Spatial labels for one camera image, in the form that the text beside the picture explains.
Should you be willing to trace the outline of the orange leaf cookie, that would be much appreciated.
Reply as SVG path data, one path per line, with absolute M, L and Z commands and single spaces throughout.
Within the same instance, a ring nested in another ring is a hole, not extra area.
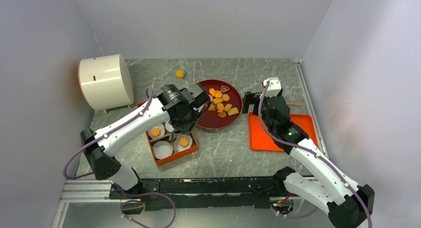
M 150 130 L 150 135 L 152 137 L 158 137 L 161 135 L 161 129 L 159 127 L 155 127 L 153 129 Z
M 189 139 L 186 137 L 181 137 L 179 140 L 180 146 L 186 148 L 189 145 Z

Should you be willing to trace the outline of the orange compartment box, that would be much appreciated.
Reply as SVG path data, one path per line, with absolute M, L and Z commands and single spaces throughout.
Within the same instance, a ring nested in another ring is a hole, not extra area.
M 193 133 L 183 134 L 169 121 L 146 131 L 152 157 L 156 165 L 163 166 L 198 151 L 198 141 Z

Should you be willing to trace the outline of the orange tray lid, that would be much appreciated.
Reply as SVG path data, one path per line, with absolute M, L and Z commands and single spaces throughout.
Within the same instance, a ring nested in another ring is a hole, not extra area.
M 313 120 L 310 115 L 291 114 L 291 121 L 302 128 L 308 136 L 318 147 L 317 137 Z M 252 112 L 248 114 L 249 124 L 249 145 L 252 151 L 265 151 L 265 152 L 282 152 L 284 150 L 279 148 L 275 142 L 264 132 L 259 119 Z

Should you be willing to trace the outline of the metal tongs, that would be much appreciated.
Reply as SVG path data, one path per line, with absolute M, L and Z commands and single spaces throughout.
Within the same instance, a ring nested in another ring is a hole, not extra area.
M 178 131 L 178 130 L 175 130 L 175 131 L 171 132 L 169 134 L 169 137 L 168 137 L 168 142 L 171 143 L 171 142 L 175 141 L 179 134 L 181 134 L 181 132 Z

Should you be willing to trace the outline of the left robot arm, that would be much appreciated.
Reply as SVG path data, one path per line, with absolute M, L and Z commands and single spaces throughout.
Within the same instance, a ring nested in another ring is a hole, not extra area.
M 141 194 L 142 184 L 134 169 L 116 158 L 126 144 L 158 124 L 169 122 L 178 132 L 189 134 L 211 103 L 206 90 L 199 84 L 179 89 L 164 85 L 138 109 L 120 120 L 96 131 L 91 128 L 80 133 L 82 151 L 96 180 L 110 180 L 122 188 L 129 198 Z

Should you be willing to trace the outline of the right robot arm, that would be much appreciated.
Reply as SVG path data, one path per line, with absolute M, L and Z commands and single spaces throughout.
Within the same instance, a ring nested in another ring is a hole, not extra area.
M 290 108 L 282 96 L 267 97 L 261 93 L 246 92 L 243 113 L 254 104 L 264 133 L 286 154 L 298 160 L 318 180 L 314 183 L 290 167 L 273 175 L 273 190 L 280 196 L 288 192 L 309 201 L 323 211 L 336 228 L 357 228 L 364 221 L 371 228 L 374 190 L 359 185 L 341 172 L 317 148 L 309 135 L 290 118 Z

